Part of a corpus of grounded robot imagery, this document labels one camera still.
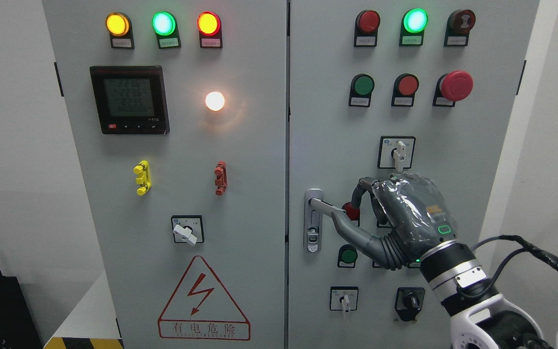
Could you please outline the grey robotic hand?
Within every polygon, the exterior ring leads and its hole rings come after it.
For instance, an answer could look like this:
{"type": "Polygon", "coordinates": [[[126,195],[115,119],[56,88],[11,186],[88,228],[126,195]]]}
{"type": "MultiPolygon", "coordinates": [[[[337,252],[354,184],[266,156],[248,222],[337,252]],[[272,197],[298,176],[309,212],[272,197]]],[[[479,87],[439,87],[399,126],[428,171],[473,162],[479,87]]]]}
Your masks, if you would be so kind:
{"type": "Polygon", "coordinates": [[[397,270],[456,243],[456,223],[440,191],[427,177],[414,173],[395,174],[390,179],[359,180],[352,198],[356,206],[363,192],[369,192],[373,205],[382,211],[392,231],[373,236],[350,222],[341,211],[330,213],[339,236],[377,265],[397,270]]]}

